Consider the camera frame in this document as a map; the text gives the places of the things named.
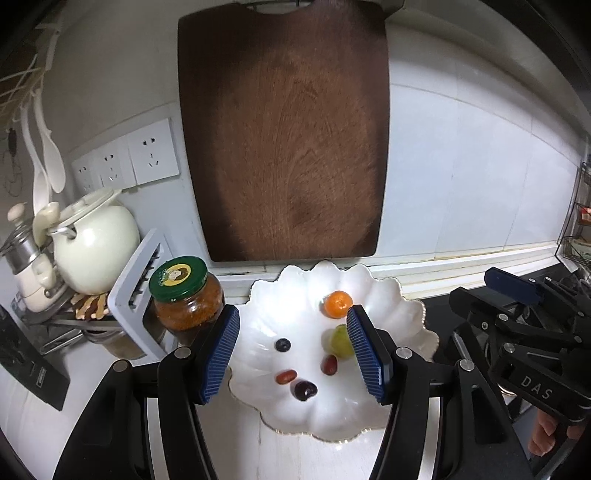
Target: metal screw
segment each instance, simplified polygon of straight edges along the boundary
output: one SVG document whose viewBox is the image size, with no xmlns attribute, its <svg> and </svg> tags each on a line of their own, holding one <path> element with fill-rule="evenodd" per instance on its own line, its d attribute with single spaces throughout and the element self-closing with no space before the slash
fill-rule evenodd
<svg viewBox="0 0 591 480">
<path fill-rule="evenodd" d="M 127 361 L 118 360 L 113 364 L 113 370 L 116 372 L 123 372 L 127 369 Z"/>
<path fill-rule="evenodd" d="M 402 346 L 402 347 L 396 349 L 396 355 L 398 355 L 400 358 L 404 358 L 404 359 L 408 360 L 409 358 L 412 357 L 413 351 L 410 348 Z"/>
<path fill-rule="evenodd" d="M 474 362 L 472 360 L 468 360 L 467 358 L 463 358 L 460 360 L 460 368 L 466 372 L 471 372 L 474 370 Z"/>
<path fill-rule="evenodd" d="M 188 346 L 179 347 L 174 351 L 176 358 L 187 358 L 189 355 L 191 355 L 191 349 Z"/>
</svg>

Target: green jar lid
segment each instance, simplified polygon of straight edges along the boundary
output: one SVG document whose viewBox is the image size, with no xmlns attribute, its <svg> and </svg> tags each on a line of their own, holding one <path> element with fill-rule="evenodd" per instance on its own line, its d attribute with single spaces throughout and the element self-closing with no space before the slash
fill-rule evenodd
<svg viewBox="0 0 591 480">
<path fill-rule="evenodd" d="M 197 293 L 207 281 L 207 267 L 199 257 L 177 257 L 160 265 L 150 278 L 150 293 L 172 303 Z"/>
</svg>

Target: wooden cutting board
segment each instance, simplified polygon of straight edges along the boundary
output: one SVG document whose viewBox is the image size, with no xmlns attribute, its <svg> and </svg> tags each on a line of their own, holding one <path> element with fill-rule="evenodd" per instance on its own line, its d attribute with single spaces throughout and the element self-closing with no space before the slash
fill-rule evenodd
<svg viewBox="0 0 591 480">
<path fill-rule="evenodd" d="M 240 4 L 178 22 L 183 131 L 213 261 L 375 253 L 389 130 L 377 4 Z"/>
</svg>

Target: dish rack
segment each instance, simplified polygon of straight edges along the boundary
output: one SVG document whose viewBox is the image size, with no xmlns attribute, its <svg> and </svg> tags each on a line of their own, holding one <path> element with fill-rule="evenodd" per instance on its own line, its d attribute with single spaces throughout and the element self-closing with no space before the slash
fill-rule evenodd
<svg viewBox="0 0 591 480">
<path fill-rule="evenodd" d="M 107 299 L 111 314 L 125 333 L 155 361 L 172 352 L 177 346 L 177 339 L 166 331 L 158 343 L 146 330 L 144 313 L 152 299 L 148 282 L 152 273 L 172 257 L 164 234 L 155 228 L 150 230 L 127 262 Z"/>
</svg>

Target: wall socket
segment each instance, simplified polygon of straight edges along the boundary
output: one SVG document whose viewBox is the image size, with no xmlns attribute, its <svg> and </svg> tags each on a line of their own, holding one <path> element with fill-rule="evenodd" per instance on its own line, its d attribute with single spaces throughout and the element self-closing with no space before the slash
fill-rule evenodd
<svg viewBox="0 0 591 480">
<path fill-rule="evenodd" d="M 135 185 L 134 168 L 125 137 L 96 149 L 96 162 L 103 186 L 127 189 Z"/>
<path fill-rule="evenodd" d="M 82 195 L 100 189 L 103 184 L 96 169 L 96 151 L 88 152 L 72 162 L 74 180 Z"/>
<path fill-rule="evenodd" d="M 168 118 L 126 136 L 137 185 L 178 175 Z"/>
</svg>

